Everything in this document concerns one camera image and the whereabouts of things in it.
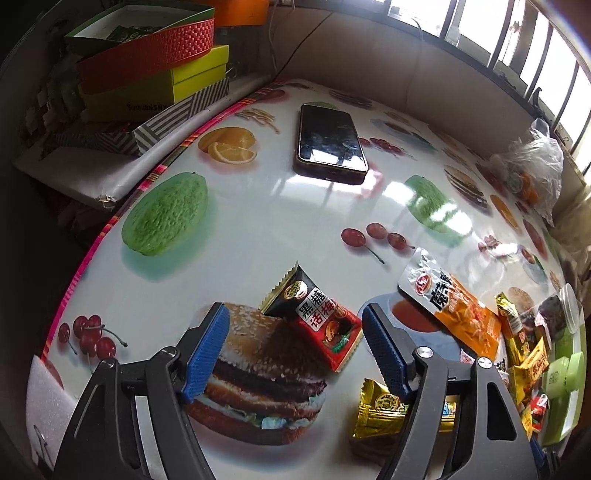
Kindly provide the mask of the yellow green box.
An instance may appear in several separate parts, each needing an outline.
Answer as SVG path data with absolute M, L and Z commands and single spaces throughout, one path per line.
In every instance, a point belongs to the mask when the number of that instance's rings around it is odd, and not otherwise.
M 87 95 L 79 92 L 91 121 L 143 122 L 226 75 L 228 45 L 215 45 L 206 55 L 130 85 Z

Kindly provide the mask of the green white cardboard box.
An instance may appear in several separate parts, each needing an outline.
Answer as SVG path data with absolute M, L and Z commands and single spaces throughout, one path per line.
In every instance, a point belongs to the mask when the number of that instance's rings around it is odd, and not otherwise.
M 550 360 L 543 374 L 543 390 L 549 399 L 539 435 L 543 447 L 560 444 L 579 422 L 587 370 L 585 325 L 574 334 L 565 329 L 553 345 Z

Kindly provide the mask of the white foam sheet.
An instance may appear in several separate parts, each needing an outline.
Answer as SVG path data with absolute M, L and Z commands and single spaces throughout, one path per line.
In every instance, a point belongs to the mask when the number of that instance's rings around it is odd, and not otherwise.
M 34 356 L 27 383 L 25 420 L 35 463 L 43 461 L 54 470 L 75 406 L 76 401 L 65 392 L 53 364 Z

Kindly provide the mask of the clear plastic bag with snacks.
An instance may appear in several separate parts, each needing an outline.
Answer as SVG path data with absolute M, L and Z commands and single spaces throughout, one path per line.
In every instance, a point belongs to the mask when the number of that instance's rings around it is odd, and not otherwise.
M 550 226 L 562 191 L 564 152 L 543 118 L 536 118 L 507 151 L 490 157 L 492 173 Z

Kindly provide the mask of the red black candy packet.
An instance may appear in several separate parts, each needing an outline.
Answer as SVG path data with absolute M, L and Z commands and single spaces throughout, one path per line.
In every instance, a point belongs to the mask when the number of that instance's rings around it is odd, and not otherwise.
M 361 319 L 325 294 L 298 263 L 263 298 L 259 311 L 290 322 L 335 373 L 345 368 L 363 337 Z

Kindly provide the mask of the clear jar white lid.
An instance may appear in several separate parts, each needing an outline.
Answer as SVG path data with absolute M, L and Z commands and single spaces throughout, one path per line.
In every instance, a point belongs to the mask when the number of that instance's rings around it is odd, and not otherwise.
M 566 284 L 539 305 L 538 313 L 546 322 L 552 342 L 557 342 L 566 333 L 574 335 L 579 330 L 584 323 L 580 310 L 580 302 L 570 284 Z

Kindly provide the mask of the orange konjac snack packet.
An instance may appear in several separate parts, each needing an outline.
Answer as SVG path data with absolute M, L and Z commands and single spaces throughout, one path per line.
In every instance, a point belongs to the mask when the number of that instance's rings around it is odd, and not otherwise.
M 426 249 L 415 250 L 399 287 L 478 357 L 496 359 L 501 321 Z

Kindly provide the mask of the black white striped box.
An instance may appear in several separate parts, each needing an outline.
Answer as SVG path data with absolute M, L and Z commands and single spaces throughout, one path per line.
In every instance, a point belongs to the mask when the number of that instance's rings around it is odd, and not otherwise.
M 137 158 L 177 127 L 221 100 L 229 92 L 229 82 L 228 78 L 214 82 L 143 122 L 77 122 L 59 127 L 44 138 L 41 157 L 59 147 L 74 147 Z

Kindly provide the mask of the black smartphone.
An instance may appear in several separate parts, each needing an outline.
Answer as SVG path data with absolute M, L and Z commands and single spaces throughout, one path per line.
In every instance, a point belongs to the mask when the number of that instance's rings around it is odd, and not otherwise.
M 315 179 L 362 185 L 370 167 L 351 115 L 311 103 L 301 105 L 293 168 Z

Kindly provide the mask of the gold foil candy packet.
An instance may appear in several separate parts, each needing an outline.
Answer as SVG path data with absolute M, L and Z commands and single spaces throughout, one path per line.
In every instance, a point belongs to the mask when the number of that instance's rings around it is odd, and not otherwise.
M 360 392 L 352 439 L 356 442 L 396 440 L 409 412 L 410 406 L 392 394 L 386 385 L 366 378 Z

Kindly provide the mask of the green lidded plastic jar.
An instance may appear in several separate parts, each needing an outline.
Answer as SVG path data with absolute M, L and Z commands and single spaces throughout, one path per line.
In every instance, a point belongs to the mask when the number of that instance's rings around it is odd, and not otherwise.
M 545 373 L 543 390 L 550 400 L 561 398 L 584 387 L 586 361 L 583 352 L 553 361 Z

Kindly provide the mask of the orange storage box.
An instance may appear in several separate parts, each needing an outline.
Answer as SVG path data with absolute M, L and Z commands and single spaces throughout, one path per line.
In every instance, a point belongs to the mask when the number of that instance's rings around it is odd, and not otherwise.
M 216 28 L 263 25 L 270 9 L 269 0 L 202 0 L 200 4 L 214 8 Z

